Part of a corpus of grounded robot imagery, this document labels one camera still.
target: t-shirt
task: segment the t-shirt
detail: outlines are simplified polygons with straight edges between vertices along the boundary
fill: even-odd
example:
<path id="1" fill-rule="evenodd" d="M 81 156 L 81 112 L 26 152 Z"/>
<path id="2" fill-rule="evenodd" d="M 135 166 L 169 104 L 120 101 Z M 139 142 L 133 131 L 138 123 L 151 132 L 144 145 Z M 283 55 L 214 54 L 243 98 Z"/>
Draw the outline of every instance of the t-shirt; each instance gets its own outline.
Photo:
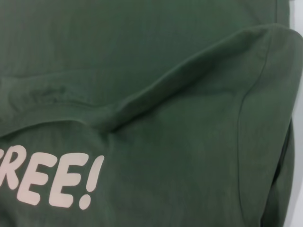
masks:
<path id="1" fill-rule="evenodd" d="M 287 0 L 0 3 L 0 227 L 282 227 L 303 40 Z"/>

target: seam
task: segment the seam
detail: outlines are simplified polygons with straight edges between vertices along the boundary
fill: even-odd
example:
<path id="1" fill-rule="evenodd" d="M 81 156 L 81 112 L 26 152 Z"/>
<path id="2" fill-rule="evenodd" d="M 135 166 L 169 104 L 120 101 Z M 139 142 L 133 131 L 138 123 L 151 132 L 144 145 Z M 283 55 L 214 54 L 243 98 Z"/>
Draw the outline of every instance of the seam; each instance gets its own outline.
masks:
<path id="1" fill-rule="evenodd" d="M 278 0 L 275 0 L 275 22 L 278 23 Z"/>
<path id="2" fill-rule="evenodd" d="M 268 47 L 267 47 L 267 51 L 266 51 L 266 55 L 265 55 L 265 60 L 264 60 L 264 64 L 261 68 L 260 74 L 257 77 L 257 79 L 255 80 L 255 82 L 252 84 L 252 86 L 248 89 L 248 91 L 244 94 L 243 99 L 241 101 L 240 104 L 240 108 L 239 108 L 239 113 L 238 113 L 238 119 L 237 119 L 237 159 L 238 159 L 238 190 L 239 190 L 239 202 L 240 202 L 240 210 L 241 210 L 241 215 L 242 215 L 242 219 L 244 224 L 246 225 L 247 221 L 244 215 L 244 211 L 243 211 L 243 204 L 242 204 L 242 198 L 241 198 L 241 186 L 240 186 L 240 149 L 239 149 L 239 134 L 240 134 L 240 118 L 241 118 L 241 112 L 242 112 L 242 108 L 243 108 L 243 104 L 244 101 L 246 99 L 246 97 L 248 96 L 248 94 L 253 90 L 253 88 L 258 84 L 258 82 L 261 80 L 261 77 L 264 73 L 266 64 L 267 64 L 267 60 L 268 60 L 268 56 L 269 56 L 269 50 L 270 47 L 272 45 L 272 40 L 273 40 L 273 30 L 275 29 L 275 26 L 272 27 L 272 29 L 270 30 L 270 40 L 268 42 Z"/>

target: green fabric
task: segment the green fabric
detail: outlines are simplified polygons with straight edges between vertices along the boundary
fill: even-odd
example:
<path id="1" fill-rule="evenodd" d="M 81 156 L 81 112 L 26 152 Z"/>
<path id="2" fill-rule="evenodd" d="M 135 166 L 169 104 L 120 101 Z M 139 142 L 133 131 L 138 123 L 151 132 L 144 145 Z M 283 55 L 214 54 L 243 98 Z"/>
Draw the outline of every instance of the green fabric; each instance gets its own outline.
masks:
<path id="1" fill-rule="evenodd" d="M 32 2 L 0 7 L 0 227 L 283 226 L 286 1 Z"/>

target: exclamation mark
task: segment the exclamation mark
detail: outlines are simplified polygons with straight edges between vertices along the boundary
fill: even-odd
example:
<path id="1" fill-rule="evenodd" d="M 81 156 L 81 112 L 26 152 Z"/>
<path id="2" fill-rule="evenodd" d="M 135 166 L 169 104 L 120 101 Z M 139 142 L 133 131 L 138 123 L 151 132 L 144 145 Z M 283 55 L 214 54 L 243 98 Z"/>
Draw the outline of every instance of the exclamation mark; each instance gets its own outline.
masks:
<path id="1" fill-rule="evenodd" d="M 99 173 L 100 173 L 100 169 L 101 169 L 103 160 L 104 160 L 104 156 L 101 155 L 95 159 L 93 165 L 91 166 L 91 169 L 89 172 L 89 178 L 86 183 L 86 190 L 88 192 L 92 192 L 93 190 L 96 189 L 97 181 L 98 181 L 98 177 L 99 177 Z M 79 201 L 80 209 L 81 210 L 87 209 L 87 207 L 89 207 L 89 205 L 90 205 L 90 201 L 91 201 L 91 198 L 89 195 L 87 195 L 87 194 L 83 195 Z"/>

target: white background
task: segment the white background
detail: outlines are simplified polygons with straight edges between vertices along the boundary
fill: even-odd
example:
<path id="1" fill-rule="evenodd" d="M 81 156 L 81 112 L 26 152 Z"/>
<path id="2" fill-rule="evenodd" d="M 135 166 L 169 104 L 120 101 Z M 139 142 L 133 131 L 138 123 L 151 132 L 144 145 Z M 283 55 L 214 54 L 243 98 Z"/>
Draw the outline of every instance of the white background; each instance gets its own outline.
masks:
<path id="1" fill-rule="evenodd" d="M 290 1 L 291 28 L 303 36 L 303 0 Z M 303 79 L 294 108 L 294 182 L 284 227 L 303 227 Z"/>

